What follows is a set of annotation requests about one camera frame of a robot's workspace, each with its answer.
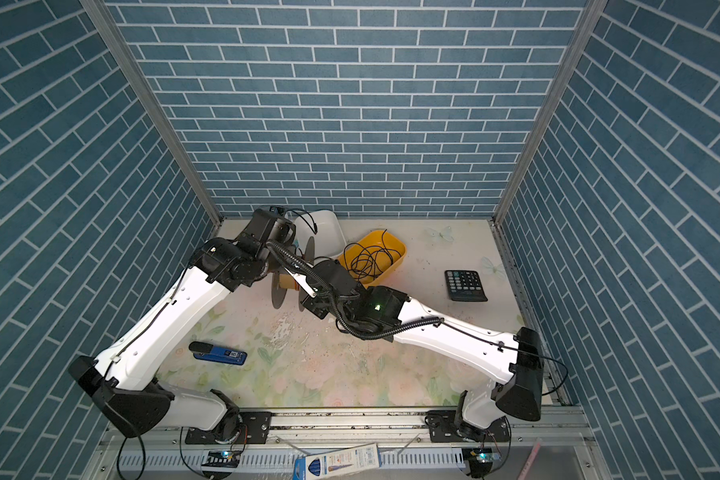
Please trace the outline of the dark grey perforated spool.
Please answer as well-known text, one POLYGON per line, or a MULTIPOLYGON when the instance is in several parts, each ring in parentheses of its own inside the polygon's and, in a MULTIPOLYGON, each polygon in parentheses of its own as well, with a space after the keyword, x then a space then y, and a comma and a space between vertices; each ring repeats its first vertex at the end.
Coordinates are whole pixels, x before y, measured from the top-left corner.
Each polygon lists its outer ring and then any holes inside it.
POLYGON ((298 293, 298 308, 303 311, 304 302, 313 299, 315 291, 308 283, 308 276, 298 269, 293 259, 312 265, 315 260, 315 238, 310 237, 305 247, 285 246, 278 242, 275 246, 273 258, 276 264, 271 281, 272 306, 275 309, 281 308, 288 292, 294 290, 298 293))

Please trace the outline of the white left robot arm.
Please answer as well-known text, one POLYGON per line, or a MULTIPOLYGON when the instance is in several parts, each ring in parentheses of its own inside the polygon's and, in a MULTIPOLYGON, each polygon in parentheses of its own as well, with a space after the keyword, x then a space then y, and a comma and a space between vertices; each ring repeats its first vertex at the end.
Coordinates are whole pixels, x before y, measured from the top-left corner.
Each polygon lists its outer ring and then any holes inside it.
POLYGON ((217 443, 236 440, 242 420, 229 397, 162 384, 156 373, 217 303, 278 267, 268 242, 290 246, 295 235, 282 214, 255 210, 234 239, 215 237, 199 247, 179 279, 127 333, 94 357, 74 359, 70 375, 126 438, 154 428, 191 427, 217 443))

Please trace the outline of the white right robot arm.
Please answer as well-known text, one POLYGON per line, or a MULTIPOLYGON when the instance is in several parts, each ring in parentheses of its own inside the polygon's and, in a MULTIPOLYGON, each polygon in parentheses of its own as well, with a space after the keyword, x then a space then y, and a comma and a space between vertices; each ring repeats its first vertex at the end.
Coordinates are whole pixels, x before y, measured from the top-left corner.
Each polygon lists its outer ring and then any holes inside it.
POLYGON ((413 345, 457 360, 486 375, 459 397, 453 425, 458 435, 481 441, 503 418, 536 422, 542 416, 544 360, 538 333, 492 332, 438 312, 386 286, 365 287, 336 261, 289 268, 319 318, 332 315, 340 331, 363 341, 413 345))

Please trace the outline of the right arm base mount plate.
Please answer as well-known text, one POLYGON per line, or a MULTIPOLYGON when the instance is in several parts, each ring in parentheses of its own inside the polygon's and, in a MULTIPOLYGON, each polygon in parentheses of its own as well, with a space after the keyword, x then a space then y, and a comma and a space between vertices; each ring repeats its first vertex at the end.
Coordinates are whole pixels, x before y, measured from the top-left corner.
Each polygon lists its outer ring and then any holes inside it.
POLYGON ((510 425, 504 417, 494 420, 487 428, 479 428, 463 420, 455 409, 439 409, 428 411, 424 423, 432 443, 501 443, 511 439, 510 425))

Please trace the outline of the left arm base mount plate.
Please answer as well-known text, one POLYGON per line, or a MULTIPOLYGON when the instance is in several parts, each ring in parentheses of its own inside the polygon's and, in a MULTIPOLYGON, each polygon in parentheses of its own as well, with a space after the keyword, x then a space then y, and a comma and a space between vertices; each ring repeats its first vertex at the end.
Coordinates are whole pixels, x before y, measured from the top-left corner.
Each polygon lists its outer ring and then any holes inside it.
POLYGON ((273 414, 269 411, 243 411, 226 414, 211 430, 189 428, 184 441, 188 445, 264 444, 273 414))

